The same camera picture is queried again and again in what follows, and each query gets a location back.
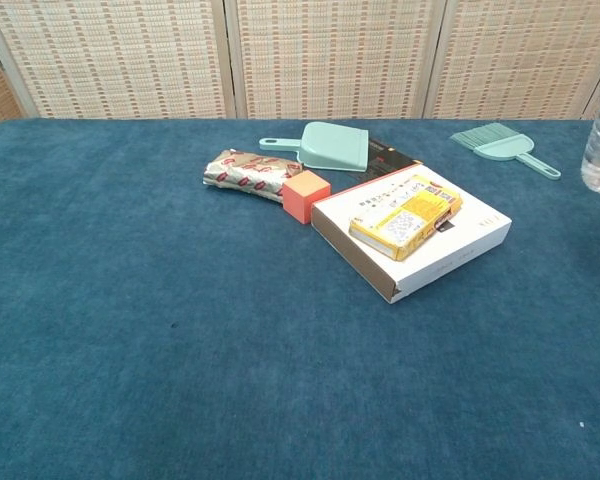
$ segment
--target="foil snack wrapper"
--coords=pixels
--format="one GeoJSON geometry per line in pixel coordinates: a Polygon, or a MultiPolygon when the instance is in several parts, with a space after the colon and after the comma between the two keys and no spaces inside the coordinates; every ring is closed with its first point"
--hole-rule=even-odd
{"type": "Polygon", "coordinates": [[[302,164],[238,150],[223,150],[204,170],[202,183],[253,193],[282,203],[282,184],[302,172],[302,164]]]}

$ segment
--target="blue carpet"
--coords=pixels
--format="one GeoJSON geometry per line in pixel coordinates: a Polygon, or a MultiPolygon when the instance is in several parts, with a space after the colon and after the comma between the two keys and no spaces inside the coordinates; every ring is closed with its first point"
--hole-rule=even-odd
{"type": "Polygon", "coordinates": [[[0,125],[0,479],[600,479],[591,124],[504,122],[551,182],[448,139],[484,122],[342,123],[505,243],[388,305],[280,205],[202,185],[303,121],[0,125]]]}

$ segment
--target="orange block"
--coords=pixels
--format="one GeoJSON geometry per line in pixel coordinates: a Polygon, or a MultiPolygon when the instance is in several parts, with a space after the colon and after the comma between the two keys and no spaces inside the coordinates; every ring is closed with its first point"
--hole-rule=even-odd
{"type": "Polygon", "coordinates": [[[311,221],[311,205],[331,195],[331,184],[305,170],[282,185],[282,207],[302,224],[311,221]]]}

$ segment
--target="white box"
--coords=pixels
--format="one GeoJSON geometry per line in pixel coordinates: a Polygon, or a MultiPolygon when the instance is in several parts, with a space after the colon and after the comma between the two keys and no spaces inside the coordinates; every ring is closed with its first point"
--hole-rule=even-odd
{"type": "Polygon", "coordinates": [[[501,244],[511,219],[465,192],[424,165],[414,165],[358,185],[313,204],[313,227],[389,303],[395,303],[442,275],[501,244]],[[453,225],[433,234],[401,262],[394,261],[349,235],[349,221],[361,202],[419,174],[460,193],[463,204],[453,225]]]}

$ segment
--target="yellow medicine box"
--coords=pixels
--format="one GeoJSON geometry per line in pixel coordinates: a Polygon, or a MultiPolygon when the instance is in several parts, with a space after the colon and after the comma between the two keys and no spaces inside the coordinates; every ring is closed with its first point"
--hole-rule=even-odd
{"type": "Polygon", "coordinates": [[[349,234],[388,257],[402,261],[462,205],[457,192],[420,175],[363,202],[349,234]]]}

